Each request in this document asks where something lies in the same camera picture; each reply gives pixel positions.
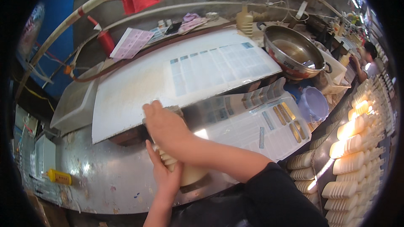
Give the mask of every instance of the yellow glue bottle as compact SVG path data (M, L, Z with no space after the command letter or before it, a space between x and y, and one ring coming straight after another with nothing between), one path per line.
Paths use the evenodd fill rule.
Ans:
M49 169L48 172L48 177L51 182L56 182L59 184L65 184L65 185L71 185L72 184L72 177L71 175L67 173L63 173L60 171L57 171L55 169Z

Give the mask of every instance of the metal pot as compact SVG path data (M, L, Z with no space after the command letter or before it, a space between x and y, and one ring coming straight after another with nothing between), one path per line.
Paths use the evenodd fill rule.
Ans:
M257 23L258 29L261 30L262 24L265 25L263 22ZM264 45L267 53L290 79L312 78L321 70L332 72L331 65L324 61L316 46L293 29L276 25L265 27Z

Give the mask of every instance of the bamboo pole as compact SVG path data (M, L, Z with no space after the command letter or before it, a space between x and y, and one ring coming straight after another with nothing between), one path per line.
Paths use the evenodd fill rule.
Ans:
M38 63L39 59L44 55L44 53L48 50L48 48L54 43L54 41L74 22L80 19L84 14L88 13L95 7L99 6L106 0L88 0L82 6L77 8L74 12L72 12L60 25L49 35L49 37L45 40L42 46L38 49L37 53L33 56L31 60L31 64L33 67ZM28 68L25 71L24 76L21 80L21 83L17 89L15 94L15 100L17 101L21 92L27 82L30 74L32 72L31 68Z
M53 42L69 27L71 26L74 22L76 22L78 19L80 19L84 14L88 13L91 11L93 8L99 6L106 0L88 0L86 3L84 3L82 6L80 6L78 9L76 9L72 14L70 14L60 25L49 35L49 37L46 39L46 41L42 44L42 47L40 47L37 51L37 53L33 56L31 60L31 64L34 67L39 59L44 55L44 53L48 50L48 48L53 44ZM333 12L335 12L338 16L342 17L341 13L339 13L334 7L332 7L330 4L328 4L325 0L317 0L320 3L324 4L326 7L330 8ZM17 89L17 92L15 94L15 99L16 101L18 100L25 83L27 82L30 74L32 72L31 68L28 68L27 71L25 71L24 76L21 80L21 83Z

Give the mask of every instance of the bowl handle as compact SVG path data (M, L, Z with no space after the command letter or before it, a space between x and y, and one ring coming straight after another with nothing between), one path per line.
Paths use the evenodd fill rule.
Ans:
M257 28L260 29L260 30L262 30L261 25L267 26L267 25L266 25L264 22L262 22L262 21L259 21L259 22L256 23Z
M328 63L328 62L326 62L326 64L328 65L328 70L326 70L326 69L324 69L324 71L326 72L326 73L332 73L332 68L331 68L331 65L330 65L330 63Z

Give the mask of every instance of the hand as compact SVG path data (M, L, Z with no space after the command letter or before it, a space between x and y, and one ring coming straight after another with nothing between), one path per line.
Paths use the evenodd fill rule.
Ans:
M184 120L169 109L163 108L159 100L143 105L146 128L152 139L167 153L190 142L192 134Z
M158 186L158 193L164 195L166 200L174 202L181 182L182 170L184 164L177 161L174 165L174 171L170 172L161 162L158 150L154 151L149 140L146 140L146 149L150 159L153 162L153 176Z
M356 57L356 55L354 55L354 54L351 54L351 57L352 57L352 60L353 60L353 62L355 63L355 64L360 64L359 63L359 59Z

